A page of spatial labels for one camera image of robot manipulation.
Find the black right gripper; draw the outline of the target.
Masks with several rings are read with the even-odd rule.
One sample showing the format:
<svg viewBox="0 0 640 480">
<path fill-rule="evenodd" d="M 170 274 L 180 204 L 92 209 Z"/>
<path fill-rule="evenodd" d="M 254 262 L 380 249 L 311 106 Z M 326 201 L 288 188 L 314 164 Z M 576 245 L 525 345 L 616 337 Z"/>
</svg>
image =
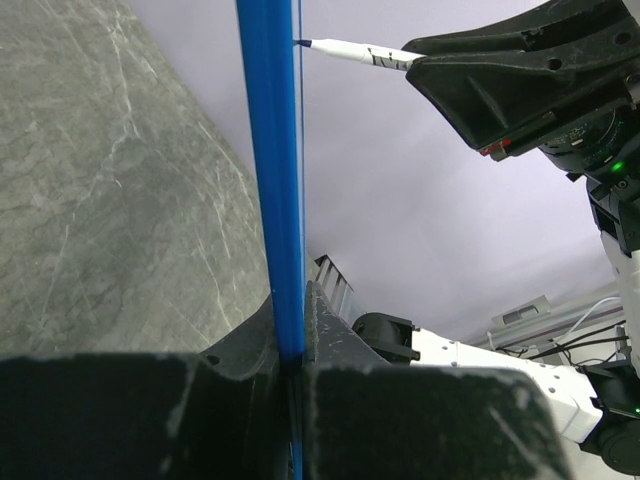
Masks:
<svg viewBox="0 0 640 480">
<path fill-rule="evenodd" d="M 547 1 L 402 49 L 424 56 L 407 81 L 496 162 L 538 149 L 569 175 L 612 175 L 639 136 L 639 25 L 622 1 Z"/>
</svg>

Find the white blue whiteboard marker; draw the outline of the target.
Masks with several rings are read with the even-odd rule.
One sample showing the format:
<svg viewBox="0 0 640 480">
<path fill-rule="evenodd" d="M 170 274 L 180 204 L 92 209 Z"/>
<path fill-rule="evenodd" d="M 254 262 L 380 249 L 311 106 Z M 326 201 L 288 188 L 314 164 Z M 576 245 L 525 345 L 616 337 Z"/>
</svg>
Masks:
<svg viewBox="0 0 640 480">
<path fill-rule="evenodd" d="M 424 55 L 404 50 L 336 39 L 299 39 L 294 44 L 331 57 L 403 72 L 424 58 Z"/>
</svg>

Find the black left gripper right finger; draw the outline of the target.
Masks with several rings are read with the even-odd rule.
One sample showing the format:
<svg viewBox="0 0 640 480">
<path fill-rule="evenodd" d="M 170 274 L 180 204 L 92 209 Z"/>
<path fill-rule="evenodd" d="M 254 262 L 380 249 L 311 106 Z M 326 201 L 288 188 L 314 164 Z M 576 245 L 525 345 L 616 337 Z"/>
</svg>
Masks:
<svg viewBox="0 0 640 480">
<path fill-rule="evenodd" d="M 540 389 L 506 369 L 391 365 L 306 292 L 308 479 L 568 479 Z"/>
</svg>

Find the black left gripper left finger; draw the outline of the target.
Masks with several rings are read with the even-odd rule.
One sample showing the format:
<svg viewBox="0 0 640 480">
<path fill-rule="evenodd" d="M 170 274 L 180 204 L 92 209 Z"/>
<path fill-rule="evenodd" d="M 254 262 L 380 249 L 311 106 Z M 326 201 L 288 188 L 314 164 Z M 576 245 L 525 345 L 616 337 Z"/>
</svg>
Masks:
<svg viewBox="0 0 640 480">
<path fill-rule="evenodd" d="M 200 353 L 1 359 L 5 479 L 284 479 L 272 305 Z"/>
</svg>

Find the blue framed whiteboard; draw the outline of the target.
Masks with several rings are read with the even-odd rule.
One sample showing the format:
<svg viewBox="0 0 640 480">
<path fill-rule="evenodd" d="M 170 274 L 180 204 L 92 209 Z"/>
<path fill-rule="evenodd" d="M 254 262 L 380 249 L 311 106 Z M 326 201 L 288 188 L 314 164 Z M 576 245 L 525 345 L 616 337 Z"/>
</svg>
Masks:
<svg viewBox="0 0 640 480">
<path fill-rule="evenodd" d="M 236 4 L 293 476 L 301 479 L 306 239 L 304 121 L 297 106 L 294 7 L 291 1 Z"/>
</svg>

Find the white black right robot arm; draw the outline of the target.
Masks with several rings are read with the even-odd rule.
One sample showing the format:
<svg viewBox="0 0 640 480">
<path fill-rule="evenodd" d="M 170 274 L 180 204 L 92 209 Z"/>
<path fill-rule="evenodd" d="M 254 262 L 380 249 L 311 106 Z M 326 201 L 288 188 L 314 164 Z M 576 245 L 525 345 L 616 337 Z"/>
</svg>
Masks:
<svg viewBox="0 0 640 480">
<path fill-rule="evenodd" d="M 537 298 L 470 344 L 416 340 L 428 363 L 532 375 L 561 434 L 611 469 L 639 473 L 639 5 L 549 1 L 475 30 L 367 46 L 464 142 L 495 161 L 541 151 L 583 180 L 615 279 L 557 306 Z"/>
</svg>

